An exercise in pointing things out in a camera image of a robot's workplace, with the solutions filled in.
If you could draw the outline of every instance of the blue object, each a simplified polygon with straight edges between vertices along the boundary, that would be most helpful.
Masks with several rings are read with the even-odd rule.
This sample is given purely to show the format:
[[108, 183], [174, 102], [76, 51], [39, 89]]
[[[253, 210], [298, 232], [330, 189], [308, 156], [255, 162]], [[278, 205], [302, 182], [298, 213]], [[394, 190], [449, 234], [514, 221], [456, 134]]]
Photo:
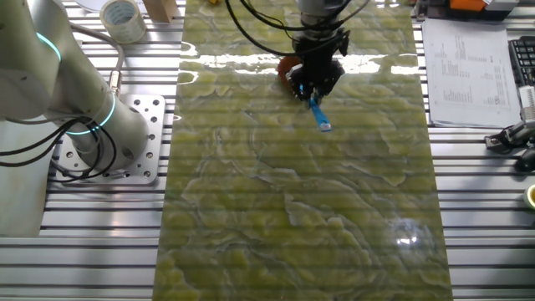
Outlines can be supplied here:
[[316, 101], [314, 101], [313, 98], [310, 98], [310, 109], [314, 113], [314, 117], [316, 117], [316, 122], [318, 122], [319, 130], [322, 132], [331, 131], [333, 128], [331, 127], [331, 123], [327, 119], [327, 116], [321, 111], [319, 108], [319, 105], [316, 104]]

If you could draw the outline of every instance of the orange object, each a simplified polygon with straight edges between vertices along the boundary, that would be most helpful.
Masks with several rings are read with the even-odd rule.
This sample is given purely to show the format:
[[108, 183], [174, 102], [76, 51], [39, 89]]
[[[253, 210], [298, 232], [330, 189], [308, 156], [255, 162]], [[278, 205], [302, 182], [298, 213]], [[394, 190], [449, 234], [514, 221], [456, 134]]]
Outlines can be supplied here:
[[451, 9], [480, 12], [486, 5], [483, 0], [450, 0]]
[[284, 57], [281, 59], [281, 61], [278, 63], [277, 71], [278, 71], [278, 77], [281, 79], [281, 82], [292, 92], [292, 86], [286, 79], [286, 73], [290, 72], [290, 69], [293, 68], [293, 66], [297, 66], [301, 64], [301, 59], [298, 57]]

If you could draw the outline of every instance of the red object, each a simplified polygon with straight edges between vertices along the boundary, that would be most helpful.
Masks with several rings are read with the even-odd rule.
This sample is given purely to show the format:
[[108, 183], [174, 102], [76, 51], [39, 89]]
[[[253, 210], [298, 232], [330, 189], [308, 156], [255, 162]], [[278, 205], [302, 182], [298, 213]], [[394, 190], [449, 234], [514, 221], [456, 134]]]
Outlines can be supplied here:
[[278, 71], [278, 77], [281, 79], [281, 82], [290, 89], [290, 92], [292, 92], [292, 86], [286, 79], [286, 73], [290, 71], [293, 66], [297, 66], [301, 64], [301, 59], [298, 57], [284, 57], [281, 59], [281, 61], [278, 63], [277, 71]]

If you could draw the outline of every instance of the metal mounting plate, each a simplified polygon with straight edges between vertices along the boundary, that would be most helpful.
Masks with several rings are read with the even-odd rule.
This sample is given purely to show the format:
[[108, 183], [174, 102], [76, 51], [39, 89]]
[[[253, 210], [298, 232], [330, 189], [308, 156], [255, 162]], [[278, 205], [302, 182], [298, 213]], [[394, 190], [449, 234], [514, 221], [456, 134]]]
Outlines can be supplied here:
[[[124, 169], [112, 171], [109, 175], [98, 176], [87, 181], [75, 181], [65, 185], [69, 186], [150, 186], [158, 176], [158, 167], [161, 149], [161, 137], [166, 113], [166, 100], [159, 95], [122, 95], [124, 104], [136, 109], [143, 115], [149, 127], [150, 138], [147, 146], [134, 163]], [[80, 159], [72, 140], [65, 136], [61, 145], [59, 164], [72, 170], [83, 170], [88, 165]], [[58, 180], [70, 178], [56, 172]]]

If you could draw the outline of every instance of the metal rail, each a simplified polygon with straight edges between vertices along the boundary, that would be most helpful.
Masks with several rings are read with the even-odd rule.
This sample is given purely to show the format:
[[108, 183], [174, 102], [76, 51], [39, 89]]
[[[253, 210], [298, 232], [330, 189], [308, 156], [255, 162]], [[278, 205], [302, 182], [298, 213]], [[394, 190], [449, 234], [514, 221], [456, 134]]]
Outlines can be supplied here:
[[[180, 16], [185, 0], [177, 0]], [[72, 22], [104, 32], [96, 13], [64, 1]], [[530, 34], [535, 7], [521, 3], [505, 21], [511, 38]], [[0, 238], [0, 300], [144, 300], [152, 295], [167, 159], [174, 117], [183, 17], [153, 24], [125, 46], [125, 94], [163, 94], [166, 128], [156, 187], [48, 189], [41, 237]], [[115, 51], [76, 33], [91, 62], [108, 76]], [[421, 27], [415, 24], [420, 76], [427, 78]], [[518, 154], [488, 153], [494, 130], [429, 128], [455, 300], [535, 299], [535, 214], [522, 192], [535, 182], [517, 174]]]

